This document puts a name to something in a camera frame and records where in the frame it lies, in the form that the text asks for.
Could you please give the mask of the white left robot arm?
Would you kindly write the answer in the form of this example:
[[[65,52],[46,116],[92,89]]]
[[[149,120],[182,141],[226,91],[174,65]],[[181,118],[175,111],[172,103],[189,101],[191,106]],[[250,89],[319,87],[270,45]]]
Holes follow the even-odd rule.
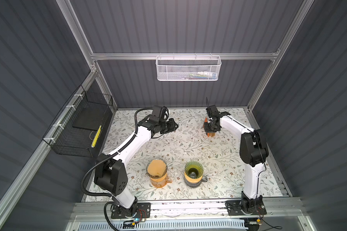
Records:
[[[152,112],[138,121],[139,112]],[[137,198],[127,189],[128,176],[126,167],[139,149],[155,134],[168,134],[178,129],[178,124],[169,117],[169,109],[165,106],[142,108],[134,114],[135,130],[118,148],[104,155],[94,168],[94,183],[107,191],[103,195],[124,209],[136,206]]]

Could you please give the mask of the grey glass carafe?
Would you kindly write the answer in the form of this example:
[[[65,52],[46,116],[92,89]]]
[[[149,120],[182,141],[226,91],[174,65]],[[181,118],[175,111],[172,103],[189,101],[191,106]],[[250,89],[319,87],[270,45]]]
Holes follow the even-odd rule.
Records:
[[[191,188],[196,188],[201,185],[203,182],[208,182],[208,177],[207,176],[201,176],[200,178],[190,178],[189,176],[185,175],[185,184],[188,187]]]

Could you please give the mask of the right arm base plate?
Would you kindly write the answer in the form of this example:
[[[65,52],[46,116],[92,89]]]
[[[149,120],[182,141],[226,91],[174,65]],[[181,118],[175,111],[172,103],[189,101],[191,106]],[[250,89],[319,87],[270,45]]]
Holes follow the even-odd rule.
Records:
[[[267,214],[267,210],[263,203],[255,205],[247,205],[242,200],[227,200],[225,207],[229,216],[240,216],[240,215],[254,215],[264,216]]]

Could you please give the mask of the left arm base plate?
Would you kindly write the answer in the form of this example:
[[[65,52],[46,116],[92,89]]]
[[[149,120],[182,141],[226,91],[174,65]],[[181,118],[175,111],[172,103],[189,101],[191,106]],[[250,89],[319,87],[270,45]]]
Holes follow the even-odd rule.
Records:
[[[112,219],[123,219],[123,218],[149,218],[151,211],[151,203],[138,202],[133,204],[129,209],[122,206],[113,205],[110,209]]]

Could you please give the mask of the orange glass carafe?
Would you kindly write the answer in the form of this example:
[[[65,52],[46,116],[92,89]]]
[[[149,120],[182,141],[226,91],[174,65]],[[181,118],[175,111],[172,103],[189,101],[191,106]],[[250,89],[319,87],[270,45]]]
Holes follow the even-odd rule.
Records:
[[[172,182],[173,181],[171,180],[171,178],[168,176],[167,173],[164,174],[163,176],[161,176],[160,178],[152,178],[152,177],[150,177],[151,185],[156,187],[156,188],[162,188],[166,184],[172,183]]]

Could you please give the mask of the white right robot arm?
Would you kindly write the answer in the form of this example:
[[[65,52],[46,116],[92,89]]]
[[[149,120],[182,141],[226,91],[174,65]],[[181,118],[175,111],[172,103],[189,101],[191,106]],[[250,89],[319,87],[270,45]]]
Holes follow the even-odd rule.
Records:
[[[269,156],[267,141],[261,130],[246,126],[233,118],[229,112],[219,112],[215,105],[206,108],[207,117],[203,124],[208,137],[226,129],[240,139],[240,157],[245,164],[245,182],[242,191],[241,208],[250,214],[261,207],[261,174],[266,171]]]

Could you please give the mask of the green glass dripper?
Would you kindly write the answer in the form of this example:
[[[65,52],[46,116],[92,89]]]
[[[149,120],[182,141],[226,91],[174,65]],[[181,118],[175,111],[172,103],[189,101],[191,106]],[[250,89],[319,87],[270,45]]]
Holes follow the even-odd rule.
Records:
[[[203,165],[198,161],[190,161],[185,165],[185,174],[191,179],[199,179],[203,176]]]

